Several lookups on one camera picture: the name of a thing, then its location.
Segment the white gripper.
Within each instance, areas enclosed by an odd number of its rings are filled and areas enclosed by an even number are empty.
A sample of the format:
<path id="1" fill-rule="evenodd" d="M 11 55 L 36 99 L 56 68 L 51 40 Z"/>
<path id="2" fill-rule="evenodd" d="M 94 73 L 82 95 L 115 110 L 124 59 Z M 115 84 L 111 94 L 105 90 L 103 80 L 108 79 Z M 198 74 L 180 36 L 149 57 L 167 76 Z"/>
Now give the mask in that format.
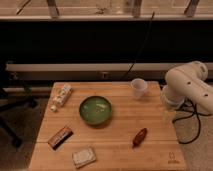
<path id="1" fill-rule="evenodd" d="M 161 101 L 167 108 L 179 108 L 184 103 L 185 97 L 171 89 L 168 85 L 161 91 Z"/>

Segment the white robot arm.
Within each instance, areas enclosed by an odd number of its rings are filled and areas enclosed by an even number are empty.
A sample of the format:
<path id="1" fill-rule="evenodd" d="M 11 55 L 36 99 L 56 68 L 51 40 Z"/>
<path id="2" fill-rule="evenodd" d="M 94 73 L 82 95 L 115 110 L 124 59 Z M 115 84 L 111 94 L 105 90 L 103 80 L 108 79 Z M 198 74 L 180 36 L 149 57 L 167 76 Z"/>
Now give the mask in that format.
<path id="1" fill-rule="evenodd" d="M 207 76 L 208 68 L 200 61 L 168 70 L 161 91 L 162 103 L 167 108 L 179 108 L 188 98 L 213 114 L 213 87 L 205 83 Z"/>

